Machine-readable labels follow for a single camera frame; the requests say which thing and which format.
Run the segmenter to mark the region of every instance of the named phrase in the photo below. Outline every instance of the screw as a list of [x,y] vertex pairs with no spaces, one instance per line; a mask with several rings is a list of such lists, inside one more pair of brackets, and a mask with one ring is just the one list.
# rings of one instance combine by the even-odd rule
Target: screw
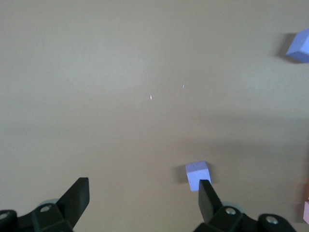
[[40,209],[40,212],[41,212],[41,213],[46,212],[46,211],[48,211],[51,207],[52,207],[51,205],[44,206],[42,209]]
[[7,218],[8,215],[9,215],[9,212],[4,213],[4,214],[1,214],[1,215],[0,215],[0,220]]
[[235,215],[236,211],[233,208],[226,208],[225,211],[230,215]]
[[275,225],[277,225],[279,223],[278,220],[275,219],[273,216],[267,216],[266,221],[271,223],[271,224],[275,224]]

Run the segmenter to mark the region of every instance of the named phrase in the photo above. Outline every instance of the blue block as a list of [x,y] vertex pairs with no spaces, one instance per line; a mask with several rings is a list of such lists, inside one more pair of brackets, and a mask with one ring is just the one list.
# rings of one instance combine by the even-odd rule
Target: blue block
[[286,55],[303,63],[309,63],[309,28],[297,33]]
[[209,180],[211,183],[211,176],[205,161],[189,163],[185,166],[185,168],[192,192],[198,191],[199,180]]

